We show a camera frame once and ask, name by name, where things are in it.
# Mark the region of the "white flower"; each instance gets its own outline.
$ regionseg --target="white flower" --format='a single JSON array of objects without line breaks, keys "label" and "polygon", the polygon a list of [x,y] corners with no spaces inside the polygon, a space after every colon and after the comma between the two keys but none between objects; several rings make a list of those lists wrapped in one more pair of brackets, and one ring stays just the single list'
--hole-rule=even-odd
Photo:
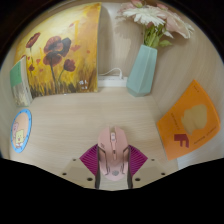
[{"label": "white flower", "polygon": [[143,25],[148,25],[152,22],[155,26],[164,24],[165,21],[160,16],[160,11],[157,8],[135,8],[127,9],[122,12],[125,17],[134,17],[134,21]]}]

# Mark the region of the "flower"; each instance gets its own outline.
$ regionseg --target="flower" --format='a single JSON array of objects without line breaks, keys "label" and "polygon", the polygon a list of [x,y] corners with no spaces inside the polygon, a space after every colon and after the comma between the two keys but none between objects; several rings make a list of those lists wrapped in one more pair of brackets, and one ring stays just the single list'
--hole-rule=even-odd
[{"label": "flower", "polygon": [[132,4],[137,8],[142,8],[142,1],[141,0],[131,0]]},{"label": "flower", "polygon": [[175,14],[171,14],[166,19],[166,30],[169,32],[177,32],[182,35],[184,38],[188,39],[191,36],[194,28],[185,23],[179,17],[175,16]]},{"label": "flower", "polygon": [[29,71],[32,72],[32,71],[35,69],[35,67],[33,67],[33,64],[31,64],[30,67],[29,67],[28,69],[29,69]]},{"label": "flower", "polygon": [[80,45],[75,45],[75,46],[71,47],[71,50],[75,52],[75,51],[77,51],[80,47],[81,47]]},{"label": "flower", "polygon": [[39,63],[40,63],[40,61],[41,61],[40,59],[37,59],[37,60],[36,60],[37,64],[39,64]]},{"label": "flower", "polygon": [[63,43],[61,42],[61,37],[55,36],[51,37],[45,47],[44,47],[44,53],[48,53],[50,51],[61,51],[63,49]]},{"label": "flower", "polygon": [[43,63],[45,65],[52,65],[54,67],[55,65],[59,64],[62,60],[62,57],[58,55],[56,52],[49,52],[43,60]]},{"label": "flower", "polygon": [[122,13],[125,17],[134,16],[134,21],[141,23],[143,25],[148,25],[152,22],[155,26],[159,26],[160,24],[164,24],[165,21],[159,16],[161,15],[161,10],[158,10],[156,7],[147,7],[147,8],[135,8],[135,9],[127,9]]},{"label": "flower", "polygon": [[157,3],[157,7],[159,7],[160,9],[163,9],[163,10],[168,10],[168,8],[165,5],[162,5],[162,4]]},{"label": "flower", "polygon": [[61,56],[65,57],[67,55],[70,45],[71,40],[69,38],[61,40],[59,36],[51,37],[44,47],[44,52],[47,53],[43,60],[44,64],[54,67],[60,63],[62,60]]},{"label": "flower", "polygon": [[71,46],[71,40],[69,38],[65,38],[62,41],[63,49],[58,52],[61,56],[65,57],[69,51],[69,48]]},{"label": "flower", "polygon": [[132,4],[132,3],[130,3],[130,2],[128,2],[128,3],[123,3],[123,4],[121,4],[121,8],[120,8],[120,10],[118,11],[118,13],[123,13],[125,10],[127,10],[127,9],[135,9],[136,7]]},{"label": "flower", "polygon": [[39,36],[40,36],[40,33],[35,33],[27,42],[26,48],[31,48],[36,43]]},{"label": "flower", "polygon": [[70,59],[66,59],[64,63],[64,70],[68,72],[73,72],[75,70],[75,62]]}]

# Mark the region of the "desk surface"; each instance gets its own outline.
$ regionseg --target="desk surface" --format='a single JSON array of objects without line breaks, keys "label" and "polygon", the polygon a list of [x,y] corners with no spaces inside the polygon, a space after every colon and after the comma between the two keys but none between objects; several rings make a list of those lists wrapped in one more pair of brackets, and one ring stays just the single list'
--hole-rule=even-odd
[{"label": "desk surface", "polygon": [[166,159],[155,124],[161,117],[157,108],[152,96],[135,98],[126,88],[35,98],[29,107],[32,130],[28,144],[20,154],[10,145],[10,158],[59,175],[72,158],[97,143],[102,129],[117,125],[129,144],[157,159],[167,174],[173,173],[178,170],[177,162]]}]

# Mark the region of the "yellow painted background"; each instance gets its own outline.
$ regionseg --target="yellow painted background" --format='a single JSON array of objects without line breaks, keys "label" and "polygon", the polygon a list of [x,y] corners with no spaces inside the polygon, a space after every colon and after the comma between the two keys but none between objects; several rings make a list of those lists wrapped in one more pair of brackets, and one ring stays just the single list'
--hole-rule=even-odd
[{"label": "yellow painted background", "polygon": [[[56,80],[63,70],[64,61],[66,59],[74,60],[75,71],[64,71],[61,76],[61,83],[64,83],[67,87],[72,83],[76,92],[97,92],[97,34],[100,9],[101,3],[85,4],[66,9],[40,23],[18,44],[14,64],[23,55],[27,56],[29,85],[37,91],[36,96],[55,94],[51,67],[43,63],[46,56],[44,47],[47,41],[54,36],[60,36],[61,40],[64,38],[71,40],[68,54],[66,57],[62,57],[62,61],[53,67]],[[30,49],[26,48],[26,44],[38,32],[40,32],[40,36],[32,46],[32,52],[30,52]],[[75,45],[80,45],[80,48],[74,52],[71,48]],[[32,73],[28,69],[32,64],[31,56],[35,68]],[[79,82],[82,80],[89,83],[86,84],[88,89],[81,88]],[[60,89],[60,86],[58,88],[58,93],[72,92],[66,88]]]}]

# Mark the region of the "white cable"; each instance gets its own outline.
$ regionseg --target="white cable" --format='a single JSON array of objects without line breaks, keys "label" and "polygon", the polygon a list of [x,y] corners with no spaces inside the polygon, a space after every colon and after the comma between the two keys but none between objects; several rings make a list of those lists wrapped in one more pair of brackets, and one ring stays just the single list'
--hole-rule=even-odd
[{"label": "white cable", "polygon": [[120,79],[123,79],[122,71],[121,71],[121,69],[119,69],[119,68],[113,68],[113,69],[111,69],[109,72],[104,73],[104,74],[99,74],[99,75],[107,75],[108,73],[112,72],[112,71],[115,70],[115,69],[118,69],[118,70],[120,71],[120,75],[119,75],[119,77],[120,77]]}]

